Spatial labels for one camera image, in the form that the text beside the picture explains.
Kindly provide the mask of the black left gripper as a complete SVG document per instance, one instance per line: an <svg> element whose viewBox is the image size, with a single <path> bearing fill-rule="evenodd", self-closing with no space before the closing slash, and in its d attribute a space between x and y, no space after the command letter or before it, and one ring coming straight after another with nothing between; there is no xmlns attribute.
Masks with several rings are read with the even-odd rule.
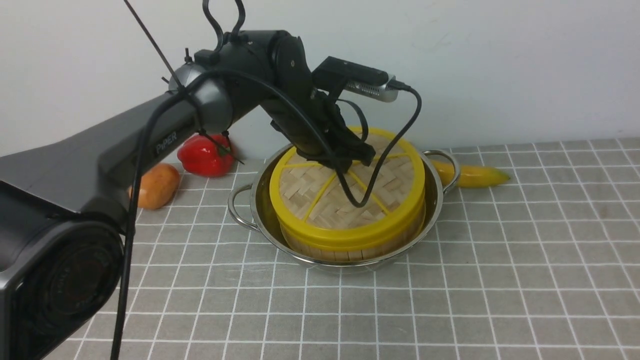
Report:
<svg viewBox="0 0 640 360"><path fill-rule="evenodd" d="M260 105L297 155L339 173L346 173L354 162L372 164L376 151L346 126L338 105L326 94L311 89L285 95L288 100L271 95Z"/></svg>

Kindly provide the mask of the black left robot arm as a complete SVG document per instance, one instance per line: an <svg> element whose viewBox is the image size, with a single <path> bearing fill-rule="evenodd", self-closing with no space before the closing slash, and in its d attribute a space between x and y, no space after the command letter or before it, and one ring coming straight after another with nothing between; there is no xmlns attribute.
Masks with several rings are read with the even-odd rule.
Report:
<svg viewBox="0 0 640 360"><path fill-rule="evenodd" d="M256 107L304 158L345 173L374 150L346 128L342 91L385 71L327 57L307 66L286 30L227 33L185 57L160 96L56 143L1 158L1 358L41 360L130 274L134 185L196 132L222 133Z"/></svg>

